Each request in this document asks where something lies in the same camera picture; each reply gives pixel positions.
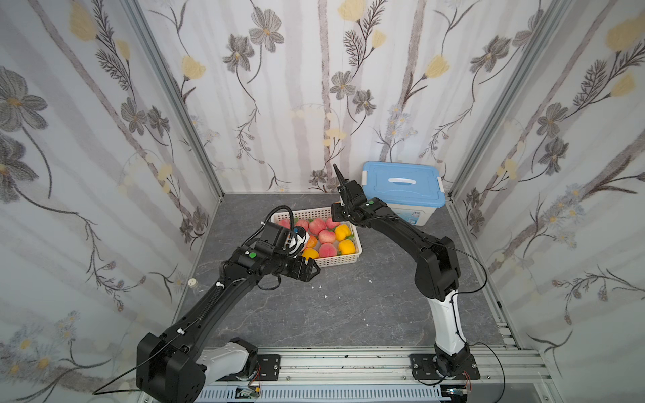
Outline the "pink peach row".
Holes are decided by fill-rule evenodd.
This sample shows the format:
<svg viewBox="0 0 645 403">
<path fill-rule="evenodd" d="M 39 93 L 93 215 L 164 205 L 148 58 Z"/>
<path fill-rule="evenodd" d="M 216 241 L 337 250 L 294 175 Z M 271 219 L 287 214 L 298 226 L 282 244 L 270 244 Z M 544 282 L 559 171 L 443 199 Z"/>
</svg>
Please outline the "pink peach row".
<svg viewBox="0 0 645 403">
<path fill-rule="evenodd" d="M 317 237 L 320 243 L 334 243 L 336 241 L 336 234 L 327 229 L 322 230 Z"/>
</svg>

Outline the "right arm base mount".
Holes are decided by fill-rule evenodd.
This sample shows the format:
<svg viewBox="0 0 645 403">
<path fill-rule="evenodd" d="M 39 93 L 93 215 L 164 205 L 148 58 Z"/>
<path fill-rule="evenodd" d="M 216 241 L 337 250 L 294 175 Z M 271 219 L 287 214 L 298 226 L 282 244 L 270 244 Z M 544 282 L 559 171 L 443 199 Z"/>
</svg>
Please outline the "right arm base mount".
<svg viewBox="0 0 645 403">
<path fill-rule="evenodd" d="M 470 353 L 410 354 L 413 378 L 419 381 L 479 380 L 479 366 Z"/>
</svg>

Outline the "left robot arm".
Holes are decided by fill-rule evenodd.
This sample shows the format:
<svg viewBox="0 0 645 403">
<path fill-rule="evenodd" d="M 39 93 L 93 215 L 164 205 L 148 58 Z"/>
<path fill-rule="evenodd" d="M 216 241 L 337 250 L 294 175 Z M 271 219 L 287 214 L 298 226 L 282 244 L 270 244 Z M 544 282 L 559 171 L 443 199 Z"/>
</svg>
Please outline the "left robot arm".
<svg viewBox="0 0 645 403">
<path fill-rule="evenodd" d="M 253 379 L 257 348 L 232 339 L 215 354 L 204 354 L 211 332 L 267 275 L 311 281 L 321 269 L 312 258 L 289 256 L 267 243 L 238 247 L 219 278 L 196 305 L 161 335 L 147 334 L 137 347 L 136 386 L 159 402 L 193 402 L 214 381 Z"/>
</svg>

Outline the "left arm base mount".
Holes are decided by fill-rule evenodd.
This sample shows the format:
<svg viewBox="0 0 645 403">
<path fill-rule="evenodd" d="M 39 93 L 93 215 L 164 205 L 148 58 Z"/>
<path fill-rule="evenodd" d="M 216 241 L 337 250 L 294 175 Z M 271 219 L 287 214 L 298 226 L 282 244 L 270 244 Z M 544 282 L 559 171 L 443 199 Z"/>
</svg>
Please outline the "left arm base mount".
<svg viewBox="0 0 645 403">
<path fill-rule="evenodd" d="M 225 376 L 220 381 L 275 382 L 280 377 L 281 364 L 280 354 L 259 354 L 249 359 L 240 372 Z"/>
</svg>

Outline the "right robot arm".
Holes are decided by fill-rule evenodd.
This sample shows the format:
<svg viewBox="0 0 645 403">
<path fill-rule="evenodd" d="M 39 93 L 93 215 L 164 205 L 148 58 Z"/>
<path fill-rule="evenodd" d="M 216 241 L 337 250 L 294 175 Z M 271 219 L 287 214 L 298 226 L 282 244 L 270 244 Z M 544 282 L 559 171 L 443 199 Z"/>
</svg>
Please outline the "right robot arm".
<svg viewBox="0 0 645 403">
<path fill-rule="evenodd" d="M 459 314 L 460 265 L 451 238 L 436 238 L 399 217 L 378 198 L 369 199 L 357 181 L 341 179 L 340 202 L 332 205 L 332 218 L 386 236 L 414 260 L 414 283 L 428 298 L 435 325 L 434 365 L 441 377 L 464 372 L 472 358 Z"/>
</svg>

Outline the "orange wrinkled peach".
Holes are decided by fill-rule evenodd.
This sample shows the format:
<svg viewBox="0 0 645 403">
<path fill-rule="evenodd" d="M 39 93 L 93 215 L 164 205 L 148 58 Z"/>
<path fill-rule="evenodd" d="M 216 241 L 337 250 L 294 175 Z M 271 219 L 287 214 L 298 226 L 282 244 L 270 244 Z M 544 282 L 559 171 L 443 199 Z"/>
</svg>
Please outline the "orange wrinkled peach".
<svg viewBox="0 0 645 403">
<path fill-rule="evenodd" d="M 317 246 L 317 244 L 318 244 L 317 238 L 315 236 L 311 235 L 307 240 L 306 248 L 307 249 L 314 249 Z"/>
</svg>

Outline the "yellow peach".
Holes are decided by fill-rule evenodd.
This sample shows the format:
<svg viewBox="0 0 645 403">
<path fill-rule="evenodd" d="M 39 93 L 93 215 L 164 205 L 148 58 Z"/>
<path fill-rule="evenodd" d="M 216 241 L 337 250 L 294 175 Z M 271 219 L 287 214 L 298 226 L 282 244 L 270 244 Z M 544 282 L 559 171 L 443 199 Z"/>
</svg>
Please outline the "yellow peach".
<svg viewBox="0 0 645 403">
<path fill-rule="evenodd" d="M 339 242 L 338 250 L 340 255 L 353 255 L 357 252 L 355 243 L 348 238 Z"/>
<path fill-rule="evenodd" d="M 347 224 L 341 224 L 334 229 L 335 238 L 339 242 L 350 239 L 354 236 L 351 228 Z"/>
</svg>

